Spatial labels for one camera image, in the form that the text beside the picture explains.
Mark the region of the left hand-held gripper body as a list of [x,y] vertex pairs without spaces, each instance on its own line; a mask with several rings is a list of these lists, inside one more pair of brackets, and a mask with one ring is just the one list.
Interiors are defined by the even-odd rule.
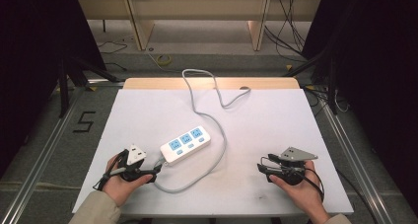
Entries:
[[118,169],[122,169],[119,174],[125,181],[133,182],[145,175],[157,175],[153,170],[142,170],[141,166],[145,161],[146,153],[138,146],[131,144],[128,149],[121,153],[118,161]]

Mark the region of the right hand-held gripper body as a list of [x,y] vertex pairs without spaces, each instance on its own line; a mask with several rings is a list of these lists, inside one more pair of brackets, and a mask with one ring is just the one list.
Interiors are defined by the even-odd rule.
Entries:
[[279,171],[280,174],[274,176],[281,178],[291,186],[299,184],[305,177],[305,162],[317,159],[317,155],[295,147],[288,147],[278,156],[282,162],[277,164],[277,168],[268,169]]

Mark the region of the white power strip blue sockets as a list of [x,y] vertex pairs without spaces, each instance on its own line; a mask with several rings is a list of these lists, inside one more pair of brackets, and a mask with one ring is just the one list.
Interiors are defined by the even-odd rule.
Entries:
[[210,134],[199,125],[163,144],[160,151],[166,163],[173,166],[206,147],[210,142]]

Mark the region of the person's left hand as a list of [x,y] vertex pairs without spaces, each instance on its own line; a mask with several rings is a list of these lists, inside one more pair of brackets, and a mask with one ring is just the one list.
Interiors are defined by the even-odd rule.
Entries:
[[120,207],[126,202],[135,189],[146,184],[152,178],[152,175],[145,175],[136,181],[127,182],[120,176],[113,176],[105,183],[103,192]]

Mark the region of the person's right hand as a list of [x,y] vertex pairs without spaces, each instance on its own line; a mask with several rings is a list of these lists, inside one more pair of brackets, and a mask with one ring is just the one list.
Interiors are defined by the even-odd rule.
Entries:
[[303,210],[306,214],[309,207],[319,204],[323,206],[320,193],[309,182],[302,181],[298,185],[290,186],[282,179],[274,175],[270,175],[269,179],[272,183],[283,189],[291,197],[296,206]]

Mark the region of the white board table cover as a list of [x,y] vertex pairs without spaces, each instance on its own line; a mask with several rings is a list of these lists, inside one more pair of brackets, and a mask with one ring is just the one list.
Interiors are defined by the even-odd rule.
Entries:
[[127,90],[117,93],[91,167],[77,200],[83,202],[109,158],[131,144],[146,152],[153,168],[160,147],[201,125],[210,144],[165,166],[154,183],[138,188],[125,215],[151,217],[291,216],[299,209],[269,183],[257,165],[268,154],[295,147],[317,155],[314,162],[330,213],[350,214],[351,203],[335,171],[305,93],[300,89]]

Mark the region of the black metal stand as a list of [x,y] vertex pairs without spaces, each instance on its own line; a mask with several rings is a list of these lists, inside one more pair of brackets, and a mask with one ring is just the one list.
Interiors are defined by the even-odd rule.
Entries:
[[327,87],[326,101],[334,114],[337,114],[336,104],[336,63],[331,51],[324,49],[318,55],[309,59],[296,69],[285,74],[285,77],[293,77],[313,67],[311,80],[313,83],[323,83]]
[[58,85],[61,100],[60,118],[66,115],[70,108],[67,80],[70,79],[76,87],[86,87],[88,85],[88,79],[83,73],[84,69],[92,71],[102,78],[107,79],[109,82],[122,82],[122,79],[109,74],[105,69],[101,69],[81,57],[63,56],[58,63]]

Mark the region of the dark curtain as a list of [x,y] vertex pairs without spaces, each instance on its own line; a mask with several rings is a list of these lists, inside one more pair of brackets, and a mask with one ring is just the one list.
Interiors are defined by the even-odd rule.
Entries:
[[0,177],[24,145],[60,69],[105,69],[78,0],[0,0]]
[[320,0],[303,55],[335,73],[418,216],[418,0]]

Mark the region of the light wooden desk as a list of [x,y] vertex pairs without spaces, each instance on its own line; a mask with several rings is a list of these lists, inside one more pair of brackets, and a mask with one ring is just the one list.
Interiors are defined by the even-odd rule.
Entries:
[[314,19],[320,0],[78,0],[88,20],[128,20],[137,48],[144,50],[157,20],[245,21],[252,48],[261,50],[268,21]]

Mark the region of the metal floor rail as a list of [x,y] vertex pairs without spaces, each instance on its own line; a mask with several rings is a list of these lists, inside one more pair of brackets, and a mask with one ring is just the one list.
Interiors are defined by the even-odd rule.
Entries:
[[338,167],[335,167],[337,174],[355,191],[357,197],[371,215],[374,224],[394,224],[383,197],[348,136],[340,116],[334,114],[329,108],[326,101],[326,90],[314,85],[303,86],[302,89],[316,97],[316,104],[319,106],[319,110],[314,115],[323,112],[326,116],[327,122],[338,140],[341,151],[344,153],[355,179],[348,179]]
[[43,171],[45,170],[71,116],[74,113],[74,109],[80,97],[83,95],[85,90],[85,87],[76,87],[74,89],[67,111],[61,115],[54,124],[53,130],[51,131],[47,141],[42,146],[42,150],[36,157],[30,172],[24,181],[19,185],[16,196],[7,208],[5,215],[0,219],[0,224],[18,223],[32,194],[35,191],[35,187],[38,184]]

